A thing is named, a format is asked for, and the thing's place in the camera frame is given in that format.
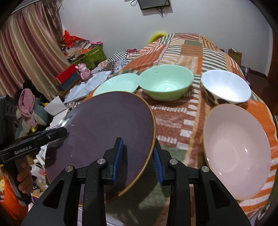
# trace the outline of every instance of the dark wooden floor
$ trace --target dark wooden floor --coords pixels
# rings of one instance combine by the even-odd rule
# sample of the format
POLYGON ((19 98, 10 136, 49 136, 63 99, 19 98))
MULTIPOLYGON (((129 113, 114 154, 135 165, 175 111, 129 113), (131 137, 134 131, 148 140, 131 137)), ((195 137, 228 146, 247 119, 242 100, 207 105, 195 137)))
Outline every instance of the dark wooden floor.
POLYGON ((278 90, 274 90, 268 84, 266 78, 248 73, 248 79, 251 89, 265 102, 269 110, 272 112, 278 103, 278 90))

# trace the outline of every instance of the red plastic bag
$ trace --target red plastic bag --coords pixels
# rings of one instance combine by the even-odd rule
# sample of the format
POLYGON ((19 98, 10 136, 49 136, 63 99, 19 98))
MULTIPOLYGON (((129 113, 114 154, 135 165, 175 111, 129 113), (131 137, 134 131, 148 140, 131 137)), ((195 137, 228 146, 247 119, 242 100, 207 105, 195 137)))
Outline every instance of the red plastic bag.
POLYGON ((76 40, 84 40, 83 38, 79 38, 79 37, 76 37, 76 36, 70 36, 68 31, 65 30, 65 34, 64 34, 64 43, 65 45, 68 47, 68 48, 71 48, 73 43, 76 41, 76 40))

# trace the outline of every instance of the brown paper bag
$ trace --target brown paper bag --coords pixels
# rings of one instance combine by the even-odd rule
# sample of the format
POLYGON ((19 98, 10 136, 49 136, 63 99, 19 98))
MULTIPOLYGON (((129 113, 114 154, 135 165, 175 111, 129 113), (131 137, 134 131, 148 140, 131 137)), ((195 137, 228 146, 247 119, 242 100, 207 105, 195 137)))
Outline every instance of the brown paper bag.
POLYGON ((229 49, 228 55, 239 65, 241 66, 241 57, 242 53, 235 51, 234 49, 229 49))

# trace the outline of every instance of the patterned tablecloth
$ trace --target patterned tablecloth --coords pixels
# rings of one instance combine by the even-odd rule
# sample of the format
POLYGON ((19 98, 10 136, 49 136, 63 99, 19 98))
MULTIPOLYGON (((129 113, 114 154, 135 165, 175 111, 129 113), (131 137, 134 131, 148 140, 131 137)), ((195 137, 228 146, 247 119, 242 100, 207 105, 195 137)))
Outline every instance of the patterned tablecloth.
MULTIPOLYGON (((157 139, 162 148, 168 150, 187 166, 199 168, 204 162, 203 127, 207 114, 213 108, 201 87, 200 78, 205 71, 223 69, 242 78, 236 62, 206 37, 197 34, 169 34, 143 48, 126 62, 126 66, 115 74, 137 73, 161 65, 177 64, 190 69, 194 82, 184 97, 172 102, 151 99, 142 89, 137 95, 144 98, 156 118, 157 139)), ((271 146, 272 164, 269 177, 262 190, 253 198, 239 202, 252 225, 268 209, 277 164, 278 142, 270 111, 254 93, 242 106, 263 126, 271 146)), ((106 211, 126 225, 166 225, 169 187, 161 187, 155 178, 153 163, 150 161, 136 184, 122 197, 106 205, 106 211)), ((195 211, 192 208, 192 225, 195 225, 195 211)))

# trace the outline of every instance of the pink cloth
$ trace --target pink cloth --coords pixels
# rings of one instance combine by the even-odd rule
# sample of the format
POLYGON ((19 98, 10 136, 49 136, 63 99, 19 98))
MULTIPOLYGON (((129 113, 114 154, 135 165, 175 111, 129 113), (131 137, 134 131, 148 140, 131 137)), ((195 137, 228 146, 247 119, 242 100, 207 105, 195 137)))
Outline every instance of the pink cloth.
POLYGON ((37 126, 37 122, 32 116, 34 104, 35 96, 33 95, 32 91, 30 89, 22 90, 18 101, 19 111, 24 121, 26 121, 32 127, 37 126))

